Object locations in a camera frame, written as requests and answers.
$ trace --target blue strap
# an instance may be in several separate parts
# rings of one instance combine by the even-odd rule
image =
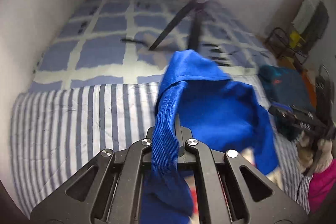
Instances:
[[[152,137],[152,171],[146,192],[174,210],[191,216],[193,201],[187,183],[177,171],[179,141],[174,132],[174,118],[186,86],[186,81],[178,82],[160,98]]]

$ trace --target black cable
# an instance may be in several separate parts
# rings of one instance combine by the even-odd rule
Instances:
[[[299,183],[299,186],[297,187],[297,193],[296,193],[296,200],[295,202],[297,202],[297,200],[299,199],[299,191],[300,191],[300,187],[301,187],[301,184],[303,182],[303,179],[305,178],[305,176],[302,177],[300,183]]]

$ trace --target metal screw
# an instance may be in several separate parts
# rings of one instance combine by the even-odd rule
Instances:
[[[152,140],[151,140],[151,139],[143,139],[143,140],[141,141],[141,143],[142,143],[143,145],[145,145],[145,146],[149,146],[149,145],[152,144]]]
[[[191,145],[191,146],[194,146],[194,145],[198,144],[198,140],[191,138],[191,139],[187,140],[187,144]]]
[[[101,155],[105,158],[107,157],[110,157],[111,155],[113,154],[113,151],[109,148],[107,149],[104,149],[102,152],[101,152]]]
[[[236,150],[229,150],[226,152],[227,156],[230,158],[237,158],[238,152]]]

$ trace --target blue fabric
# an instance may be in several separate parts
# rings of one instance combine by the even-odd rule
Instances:
[[[231,81],[216,63],[192,50],[176,52],[159,90],[152,170],[145,182],[141,223],[188,223],[192,215],[189,188],[177,170],[176,113],[181,125],[211,149],[253,147],[263,174],[278,166],[268,112],[258,104],[253,87]],[[145,213],[146,208],[155,213]]]

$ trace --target triangular cutout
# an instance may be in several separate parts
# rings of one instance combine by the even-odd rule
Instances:
[[[78,201],[84,201],[89,193],[90,187],[98,172],[98,166],[93,165],[90,169],[79,178],[65,194]]]
[[[246,166],[241,166],[240,172],[249,188],[252,199],[255,202],[262,201],[272,195],[272,190],[264,184],[250,169]]]

